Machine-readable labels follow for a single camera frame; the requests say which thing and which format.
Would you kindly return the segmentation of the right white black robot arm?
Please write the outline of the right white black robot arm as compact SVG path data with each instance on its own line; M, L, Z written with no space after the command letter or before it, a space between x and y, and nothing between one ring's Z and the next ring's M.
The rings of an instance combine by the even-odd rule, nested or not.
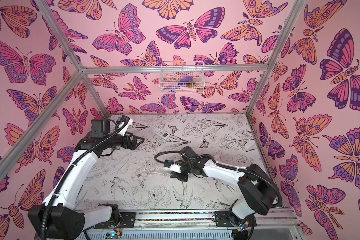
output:
M239 188L242 197L235 200L229 210L235 220L243 220L255 214L266 216L271 209L283 205L279 188L256 164L248 167L227 165L215 160L211 155L197 155L189 147L177 154L181 160L165 160L164 166L169 168L178 180L187 182L188 175L191 174L224 181Z

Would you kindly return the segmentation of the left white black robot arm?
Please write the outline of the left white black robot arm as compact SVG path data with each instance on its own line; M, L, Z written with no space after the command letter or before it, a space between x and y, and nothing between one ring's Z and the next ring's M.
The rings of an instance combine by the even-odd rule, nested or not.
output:
M144 142L143 138L128 132L132 123L127 116L116 121L91 121L91 131L76 145L69 167L52 192L43 203L33 205L28 211L28 218L40 239L74 240L98 224L120 223L117 205L105 204L91 210L76 210L75 206L89 171L104 150L135 150Z

